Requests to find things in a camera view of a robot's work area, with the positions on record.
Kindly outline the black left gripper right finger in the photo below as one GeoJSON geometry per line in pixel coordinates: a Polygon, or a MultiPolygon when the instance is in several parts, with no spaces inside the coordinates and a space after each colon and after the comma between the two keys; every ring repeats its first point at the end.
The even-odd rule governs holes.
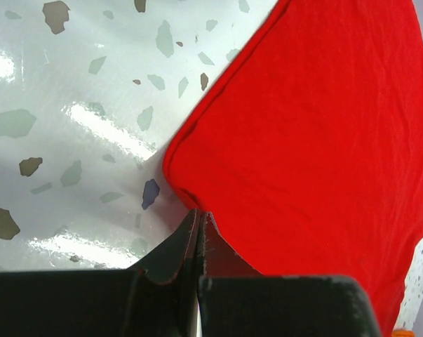
{"type": "Polygon", "coordinates": [[[264,276],[201,219],[197,296],[203,336],[380,336],[370,300],[340,275],[264,276]]]}

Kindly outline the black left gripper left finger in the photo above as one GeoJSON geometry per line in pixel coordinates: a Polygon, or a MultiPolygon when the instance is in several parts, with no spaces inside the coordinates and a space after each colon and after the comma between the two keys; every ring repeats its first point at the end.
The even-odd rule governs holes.
{"type": "Polygon", "coordinates": [[[0,272],[0,336],[195,336],[199,222],[125,269],[0,272]]]}

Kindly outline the red t-shirt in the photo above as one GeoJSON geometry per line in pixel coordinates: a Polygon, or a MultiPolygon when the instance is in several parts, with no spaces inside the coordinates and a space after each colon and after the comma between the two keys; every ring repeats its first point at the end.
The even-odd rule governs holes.
{"type": "Polygon", "coordinates": [[[383,336],[423,238],[423,40],[411,1],[279,1],[163,173],[265,275],[346,275],[383,336]]]}

